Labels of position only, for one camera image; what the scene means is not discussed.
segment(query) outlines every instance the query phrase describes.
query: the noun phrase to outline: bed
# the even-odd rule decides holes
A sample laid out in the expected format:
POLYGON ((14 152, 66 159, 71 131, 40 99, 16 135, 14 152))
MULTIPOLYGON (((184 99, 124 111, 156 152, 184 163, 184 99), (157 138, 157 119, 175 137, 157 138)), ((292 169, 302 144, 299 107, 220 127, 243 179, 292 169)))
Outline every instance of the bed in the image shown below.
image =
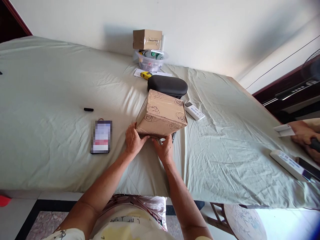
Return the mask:
MULTIPOLYGON (((125 131, 147 96, 132 57, 39 37, 0 44, 2 190, 84 192, 125 148, 125 131), (93 112, 83 111, 94 108, 93 112), (90 154, 92 128, 113 121, 108 154, 90 154)), ((184 79, 182 98, 206 118, 188 115, 174 160, 195 200, 274 208, 320 206, 320 187, 295 180, 271 150, 310 158, 279 122, 230 77, 182 66, 162 70, 184 79)), ((163 166, 148 141, 116 193, 169 196, 163 166)))

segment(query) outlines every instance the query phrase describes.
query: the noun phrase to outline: clear plastic box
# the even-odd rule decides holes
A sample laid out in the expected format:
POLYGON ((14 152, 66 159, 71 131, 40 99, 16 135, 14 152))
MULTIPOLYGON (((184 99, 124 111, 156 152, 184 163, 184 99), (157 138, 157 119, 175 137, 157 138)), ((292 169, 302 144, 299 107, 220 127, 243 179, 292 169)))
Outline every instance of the clear plastic box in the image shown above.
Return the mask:
POLYGON ((169 58, 169 56, 166 52, 164 52, 164 59, 163 60, 147 58, 147 57, 139 54, 138 50, 135 50, 134 54, 136 54, 139 58, 140 68, 144 71, 147 71, 147 72, 159 72, 164 61, 169 58))

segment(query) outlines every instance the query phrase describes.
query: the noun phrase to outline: white remote control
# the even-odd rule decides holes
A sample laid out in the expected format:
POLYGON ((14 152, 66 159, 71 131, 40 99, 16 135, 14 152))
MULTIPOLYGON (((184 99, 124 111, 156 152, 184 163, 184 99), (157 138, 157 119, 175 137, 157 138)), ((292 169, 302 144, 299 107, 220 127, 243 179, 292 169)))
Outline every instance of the white remote control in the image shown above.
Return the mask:
POLYGON ((196 108, 191 102, 187 102, 185 104, 186 111, 196 120, 199 121, 202 118, 204 118, 206 115, 204 115, 198 108, 196 108))
POLYGON ((310 173, 292 160, 287 154, 280 150, 273 150, 270 156, 276 160, 282 167, 291 173, 296 179, 302 182, 310 181, 310 173))

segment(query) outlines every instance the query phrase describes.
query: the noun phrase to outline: bottle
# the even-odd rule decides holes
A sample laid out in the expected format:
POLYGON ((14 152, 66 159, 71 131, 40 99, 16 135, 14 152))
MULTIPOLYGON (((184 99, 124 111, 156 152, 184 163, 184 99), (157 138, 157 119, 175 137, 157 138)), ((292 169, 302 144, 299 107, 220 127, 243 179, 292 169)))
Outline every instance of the bottle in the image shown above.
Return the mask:
POLYGON ((164 59, 164 55, 161 53, 156 53, 156 52, 152 52, 150 50, 145 51, 143 53, 143 56, 147 57, 147 58, 151 58, 151 59, 157 59, 157 60, 163 60, 164 59))

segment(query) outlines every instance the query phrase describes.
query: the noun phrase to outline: wooden chair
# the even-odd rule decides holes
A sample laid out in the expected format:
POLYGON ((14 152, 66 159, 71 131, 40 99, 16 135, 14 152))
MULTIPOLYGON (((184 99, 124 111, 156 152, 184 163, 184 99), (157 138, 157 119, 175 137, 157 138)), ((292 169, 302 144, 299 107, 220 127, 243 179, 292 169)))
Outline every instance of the wooden chair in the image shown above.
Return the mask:
POLYGON ((232 234, 238 240, 266 240, 263 223, 254 209, 239 205, 210 203, 217 217, 207 218, 210 225, 232 234))

